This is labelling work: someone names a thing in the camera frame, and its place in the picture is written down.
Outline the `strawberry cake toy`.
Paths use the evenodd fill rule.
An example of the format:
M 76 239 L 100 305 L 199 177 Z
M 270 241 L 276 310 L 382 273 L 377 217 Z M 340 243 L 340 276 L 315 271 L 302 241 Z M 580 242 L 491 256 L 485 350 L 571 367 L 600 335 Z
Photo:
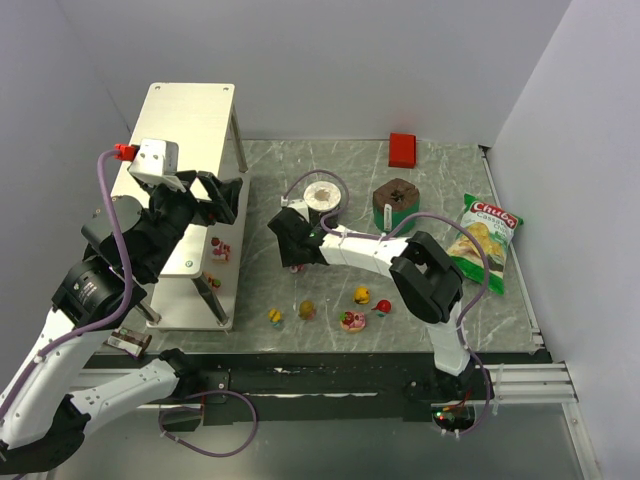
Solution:
M 211 238 L 211 260 L 214 263 L 227 263 L 231 256 L 231 246 L 219 237 Z

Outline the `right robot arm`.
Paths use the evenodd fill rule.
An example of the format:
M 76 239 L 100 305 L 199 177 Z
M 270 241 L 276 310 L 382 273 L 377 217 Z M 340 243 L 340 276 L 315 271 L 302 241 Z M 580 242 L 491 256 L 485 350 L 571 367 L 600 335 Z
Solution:
M 281 208 L 268 228 L 285 267 L 349 266 L 392 279 L 407 310 L 427 325 L 435 367 L 455 377 L 468 369 L 471 357 L 458 324 L 463 275 L 430 234 L 385 239 L 342 225 L 329 232 L 291 207 Z

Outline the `yellow pink lion toy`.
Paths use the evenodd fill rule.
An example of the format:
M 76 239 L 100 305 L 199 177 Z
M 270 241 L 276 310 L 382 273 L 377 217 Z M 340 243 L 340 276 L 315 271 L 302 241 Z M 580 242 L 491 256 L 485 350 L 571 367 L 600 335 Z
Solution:
M 203 273 L 208 285 L 213 289 L 213 290 L 218 290 L 222 283 L 219 279 L 217 279 L 216 277 L 214 277 L 212 274 L 208 273 L 208 272 L 204 272 Z

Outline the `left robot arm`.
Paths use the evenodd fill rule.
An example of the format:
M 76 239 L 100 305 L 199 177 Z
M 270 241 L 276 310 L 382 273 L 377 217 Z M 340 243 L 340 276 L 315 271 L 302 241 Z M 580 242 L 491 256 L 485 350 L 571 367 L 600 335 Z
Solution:
M 83 259 L 52 298 L 32 351 L 1 396 L 1 472 L 52 470 L 85 438 L 140 405 L 183 398 L 199 381 L 180 349 L 165 350 L 131 375 L 76 393 L 70 387 L 89 358 L 158 281 L 187 228 L 233 224 L 243 181 L 208 172 L 178 175 L 180 189 L 147 187 L 149 204 L 107 197 L 87 222 Z

